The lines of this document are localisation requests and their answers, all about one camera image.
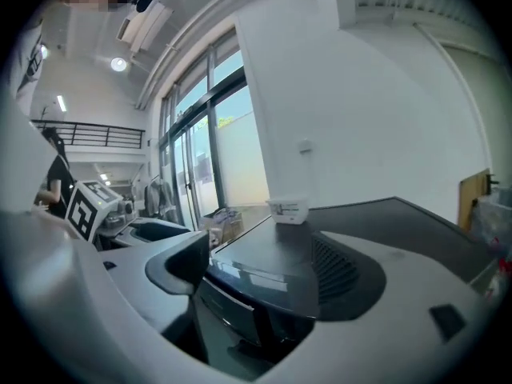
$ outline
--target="label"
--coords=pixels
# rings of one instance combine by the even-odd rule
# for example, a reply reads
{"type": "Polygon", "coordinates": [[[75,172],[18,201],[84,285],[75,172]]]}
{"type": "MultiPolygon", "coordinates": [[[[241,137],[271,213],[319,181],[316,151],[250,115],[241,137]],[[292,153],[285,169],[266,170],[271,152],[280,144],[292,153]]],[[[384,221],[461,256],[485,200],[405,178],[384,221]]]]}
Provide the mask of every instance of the label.
{"type": "Polygon", "coordinates": [[[278,216],[297,216],[299,212],[297,203],[272,203],[270,210],[278,216]]]}

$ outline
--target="black shirt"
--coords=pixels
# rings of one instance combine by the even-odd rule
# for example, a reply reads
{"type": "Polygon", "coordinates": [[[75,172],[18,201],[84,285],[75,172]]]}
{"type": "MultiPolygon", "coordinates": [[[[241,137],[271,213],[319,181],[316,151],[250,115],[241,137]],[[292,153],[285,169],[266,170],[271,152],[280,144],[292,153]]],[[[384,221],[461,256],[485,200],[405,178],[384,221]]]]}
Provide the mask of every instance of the black shirt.
{"type": "Polygon", "coordinates": [[[46,188],[48,190],[51,190],[50,184],[54,180],[61,182],[61,198],[58,203],[51,203],[48,206],[48,211],[54,216],[65,218],[67,207],[70,204],[71,194],[73,193],[73,189],[70,188],[73,185],[73,179],[66,163],[60,156],[56,157],[48,171],[48,179],[46,182],[46,188]]]}

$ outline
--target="ceiling light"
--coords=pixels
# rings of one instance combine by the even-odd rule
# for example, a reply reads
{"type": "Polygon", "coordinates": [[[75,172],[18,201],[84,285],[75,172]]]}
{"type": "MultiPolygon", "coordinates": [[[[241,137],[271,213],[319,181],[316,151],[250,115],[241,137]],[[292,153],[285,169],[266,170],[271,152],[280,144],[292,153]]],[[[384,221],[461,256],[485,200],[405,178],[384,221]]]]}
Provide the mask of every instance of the ceiling light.
{"type": "Polygon", "coordinates": [[[126,70],[127,64],[122,58],[116,57],[110,62],[110,66],[112,67],[112,70],[120,73],[121,71],[126,70]]]}
{"type": "Polygon", "coordinates": [[[48,51],[48,48],[44,44],[41,44],[41,55],[43,60],[46,60],[48,58],[49,53],[50,52],[48,51]]]}
{"type": "Polygon", "coordinates": [[[67,111],[67,108],[66,108],[66,104],[64,104],[64,98],[62,98],[61,95],[58,95],[57,96],[57,101],[58,101],[58,104],[60,105],[61,107],[61,111],[62,112],[66,112],[67,111]]]}

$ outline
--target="glass door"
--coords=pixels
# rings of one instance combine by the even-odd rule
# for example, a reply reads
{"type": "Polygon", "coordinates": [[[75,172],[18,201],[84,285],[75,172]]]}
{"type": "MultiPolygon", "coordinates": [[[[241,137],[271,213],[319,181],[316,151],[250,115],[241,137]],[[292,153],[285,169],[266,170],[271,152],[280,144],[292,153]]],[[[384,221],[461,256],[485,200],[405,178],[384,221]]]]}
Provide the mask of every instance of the glass door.
{"type": "Polygon", "coordinates": [[[190,132],[190,167],[194,176],[198,217],[212,214],[218,208],[212,164],[208,117],[204,116],[192,125],[190,132]]]}
{"type": "Polygon", "coordinates": [[[194,203],[190,190],[188,158],[187,158],[187,133],[182,134],[174,141],[174,172],[178,184],[178,199],[183,216],[183,225],[190,230],[198,229],[198,222],[194,203]]]}

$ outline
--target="small white container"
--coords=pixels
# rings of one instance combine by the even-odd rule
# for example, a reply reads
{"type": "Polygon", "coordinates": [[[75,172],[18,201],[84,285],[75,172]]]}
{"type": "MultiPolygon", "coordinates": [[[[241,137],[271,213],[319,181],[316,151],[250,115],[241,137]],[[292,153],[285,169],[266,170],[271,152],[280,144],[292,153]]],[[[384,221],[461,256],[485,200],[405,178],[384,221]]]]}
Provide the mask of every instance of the small white container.
{"type": "Polygon", "coordinates": [[[270,206],[272,218],[276,223],[300,225],[309,213],[307,198],[304,197],[273,198],[266,203],[270,206]]]}

